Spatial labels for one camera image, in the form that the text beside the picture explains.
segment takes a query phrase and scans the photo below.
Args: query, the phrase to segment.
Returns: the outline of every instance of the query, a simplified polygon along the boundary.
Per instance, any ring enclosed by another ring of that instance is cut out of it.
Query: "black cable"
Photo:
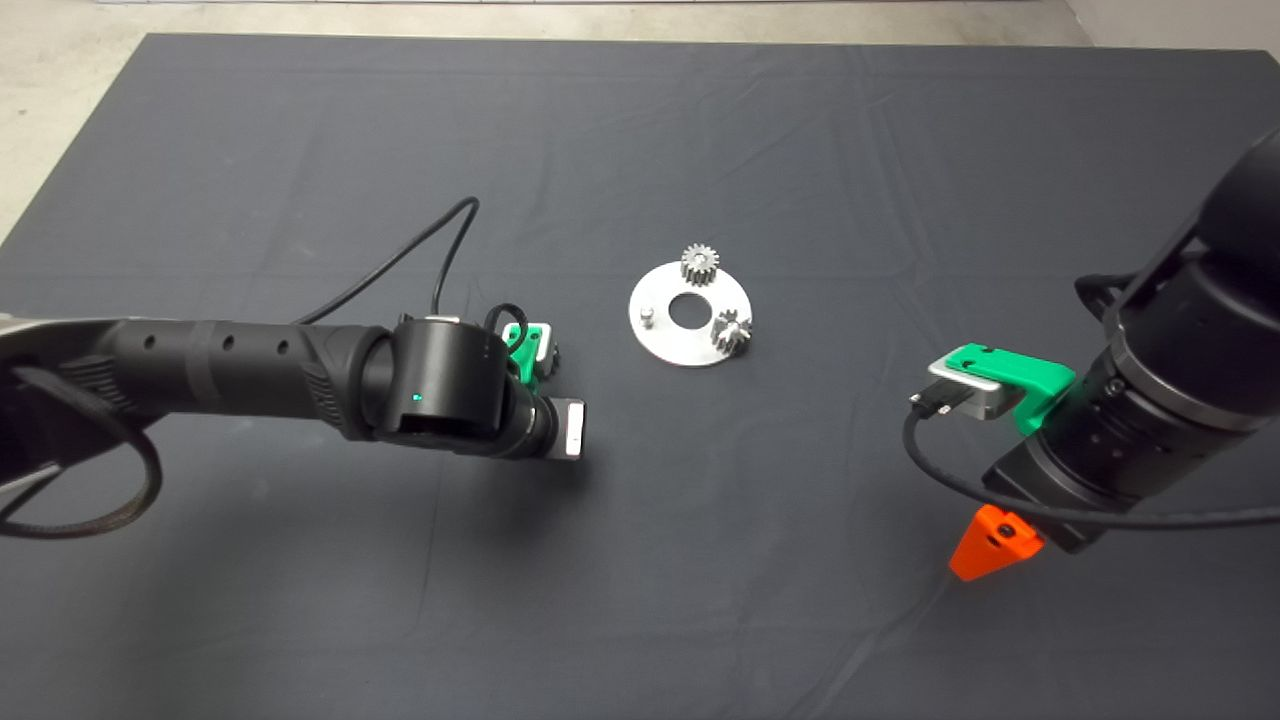
[[[529,336],[529,316],[521,310],[520,305],[515,302],[499,302],[489,309],[489,313],[484,316],[484,329],[497,334],[498,333],[498,318],[503,314],[508,314],[516,319],[520,324],[520,337],[516,338],[516,343],[507,348],[507,354],[516,352],[516,348],[525,343],[525,337]]]
[[[902,423],[902,446],[908,456],[925,475],[938,483],[987,505],[995,505],[1002,510],[1009,510],[1038,520],[1053,523],[1066,523],[1089,528],[1106,528],[1111,530],[1208,530],[1215,528],[1243,528],[1249,525],[1270,525],[1280,523],[1280,506],[1244,507],[1239,510],[1206,510],[1197,512],[1157,512],[1133,514],[1098,512],[1092,510],[1071,510],[1066,507],[1051,507],[1038,502],[1018,500],[989,491],[982,486],[966,483],[965,480],[947,473],[929,461],[916,443],[915,430],[931,414],[929,409],[913,407],[911,413]]]
[[[397,263],[404,259],[406,255],[413,251],[415,247],[426,242],[433,234],[440,231],[444,225],[449,224],[453,218],[457,218],[462,210],[467,210],[467,217],[462,220],[462,227],[458,228],[458,234],[453,238],[453,245],[449,246],[448,254],[444,255],[444,263],[440,264],[440,272],[435,277],[435,288],[431,291],[431,315],[438,315],[440,313],[440,292],[444,290],[444,278],[449,274],[449,266],[453,265],[453,256],[458,252],[458,246],[462,245],[462,238],[467,236],[467,231],[471,229],[471,222],[475,220],[476,213],[480,211],[480,201],[475,197],[465,197],[458,201],[457,205],[449,209],[448,213],[440,215],[438,220],[428,225],[422,232],[413,236],[412,240],[406,242],[399,250],[397,250],[390,258],[383,261],[372,270],[360,278],[356,284],[348,287],[342,293],[339,293],[333,300],[325,302],[320,307],[307,313],[306,315],[293,320],[296,325],[310,325],[316,320],[328,316],[330,313],[342,307],[352,297],[364,292],[366,287],[374,283],[378,278],[383,277],[387,270],[396,266]]]
[[[1138,277],[1137,273],[1123,275],[1084,275],[1075,281],[1075,295],[1084,304],[1084,309],[1096,319],[1101,320],[1107,309],[1116,301],[1116,292],[1124,288]]]
[[[142,457],[146,474],[143,475],[142,489],[137,495],[124,505],[92,520],[61,525],[35,525],[9,520],[31,498],[40,495],[40,491],[49,487],[58,475],[40,480],[0,509],[0,536],[29,539],[84,538],[123,528],[142,516],[147,507],[151,507],[151,503],[155,502],[156,496],[160,495],[163,478],[163,473],[160,471],[160,454],[151,445],[151,438],[124,420],[120,420],[115,407],[108,401],[64,380],[49,370],[41,368],[13,368],[13,374],[18,375],[18,379],[22,382],[74,410],[115,439],[131,446]]]

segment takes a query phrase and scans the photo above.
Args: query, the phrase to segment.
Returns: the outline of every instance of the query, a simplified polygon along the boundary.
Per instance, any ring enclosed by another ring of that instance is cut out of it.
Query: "mounting hole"
[[[696,331],[712,320],[712,306],[703,300],[703,296],[692,292],[682,292],[671,301],[667,307],[671,320],[677,325]]]

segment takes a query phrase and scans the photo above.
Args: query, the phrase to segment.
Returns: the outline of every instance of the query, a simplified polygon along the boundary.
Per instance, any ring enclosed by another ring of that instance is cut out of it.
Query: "green mount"
[[[947,356],[947,368],[1021,388],[1024,396],[1014,407],[1014,421],[1024,436],[1041,428],[1044,415],[1075,382],[1075,370],[1066,365],[977,343]]]
[[[503,341],[507,343],[507,347],[511,347],[512,345],[516,345],[518,338],[520,328],[508,327],[507,337],[504,337]],[[538,395],[539,379],[534,370],[538,366],[538,346],[541,345],[541,329],[530,327],[529,334],[525,337],[525,342],[520,343],[520,347],[511,354],[512,363],[515,363],[516,368],[518,368],[520,384],[529,388],[529,392],[534,395]]]

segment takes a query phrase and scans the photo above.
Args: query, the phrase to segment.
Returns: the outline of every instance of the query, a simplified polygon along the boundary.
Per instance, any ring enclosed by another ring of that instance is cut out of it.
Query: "circular aluminum plate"
[[[671,301],[691,293],[701,297],[712,307],[712,315],[700,328],[682,328],[671,319]],[[640,311],[653,309],[653,327],[646,328],[640,322]],[[712,342],[712,323],[724,310],[737,310],[737,316],[751,318],[751,301],[746,291],[724,270],[716,270],[716,279],[694,286],[685,282],[680,273],[680,261],[658,265],[640,278],[631,291],[627,305],[627,318],[631,332],[649,352],[685,368],[704,368],[714,365],[728,356],[716,348]]]

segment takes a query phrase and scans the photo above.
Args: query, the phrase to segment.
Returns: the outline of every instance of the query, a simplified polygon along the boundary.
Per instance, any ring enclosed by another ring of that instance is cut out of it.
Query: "gear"
[[[695,242],[680,255],[680,273],[689,284],[707,284],[716,279],[719,268],[719,252]]]
[[[712,323],[712,342],[724,355],[740,355],[751,341],[751,319],[737,319],[737,310],[726,310]]]

